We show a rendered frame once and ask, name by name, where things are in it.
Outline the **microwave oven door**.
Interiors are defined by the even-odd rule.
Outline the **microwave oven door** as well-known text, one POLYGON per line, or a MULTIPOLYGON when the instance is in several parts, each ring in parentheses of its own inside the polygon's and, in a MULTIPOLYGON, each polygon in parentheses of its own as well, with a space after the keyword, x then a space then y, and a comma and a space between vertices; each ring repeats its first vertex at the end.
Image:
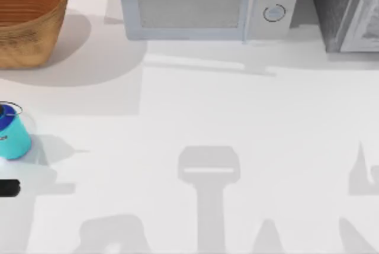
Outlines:
POLYGON ((130 40, 242 40, 247 0, 121 0, 130 40))

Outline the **pale microwave oven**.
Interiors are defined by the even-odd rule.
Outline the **pale microwave oven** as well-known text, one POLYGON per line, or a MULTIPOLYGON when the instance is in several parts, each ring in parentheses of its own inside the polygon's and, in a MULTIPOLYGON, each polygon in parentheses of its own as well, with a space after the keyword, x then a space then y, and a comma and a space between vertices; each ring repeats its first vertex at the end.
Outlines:
POLYGON ((279 40, 297 0, 121 0, 130 40, 279 40))

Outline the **round microwave knob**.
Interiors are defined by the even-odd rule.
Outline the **round microwave knob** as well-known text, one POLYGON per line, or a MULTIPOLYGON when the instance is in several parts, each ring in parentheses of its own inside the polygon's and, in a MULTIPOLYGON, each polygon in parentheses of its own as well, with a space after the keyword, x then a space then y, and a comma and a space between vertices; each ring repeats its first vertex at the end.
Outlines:
POLYGON ((280 5, 276 4, 272 7, 266 7, 263 16, 268 22, 278 22, 282 20, 286 15, 286 9, 280 5))

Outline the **turquoise and blue cup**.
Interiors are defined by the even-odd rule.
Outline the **turquoise and blue cup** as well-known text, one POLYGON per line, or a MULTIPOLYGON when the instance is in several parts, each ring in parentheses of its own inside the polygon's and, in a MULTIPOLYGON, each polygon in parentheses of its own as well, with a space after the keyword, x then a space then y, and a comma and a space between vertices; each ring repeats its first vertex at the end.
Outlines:
POLYGON ((23 109, 16 103, 0 101, 0 157, 17 160, 31 149, 31 137, 20 119, 23 109))

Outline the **brown woven basket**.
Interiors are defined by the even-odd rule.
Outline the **brown woven basket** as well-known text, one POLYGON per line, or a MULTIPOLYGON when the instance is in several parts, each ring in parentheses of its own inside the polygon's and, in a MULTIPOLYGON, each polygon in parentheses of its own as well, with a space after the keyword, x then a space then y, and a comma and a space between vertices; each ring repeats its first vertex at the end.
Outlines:
POLYGON ((0 69, 43 66, 54 50, 68 0, 0 0, 0 69))

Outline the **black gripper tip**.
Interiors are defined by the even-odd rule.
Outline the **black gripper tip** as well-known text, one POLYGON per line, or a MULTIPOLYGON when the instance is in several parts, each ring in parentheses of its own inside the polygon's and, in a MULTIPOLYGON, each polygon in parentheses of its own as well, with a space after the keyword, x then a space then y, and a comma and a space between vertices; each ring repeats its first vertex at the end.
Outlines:
POLYGON ((20 181, 17 179, 0 179, 0 198, 16 197, 21 190, 20 181))

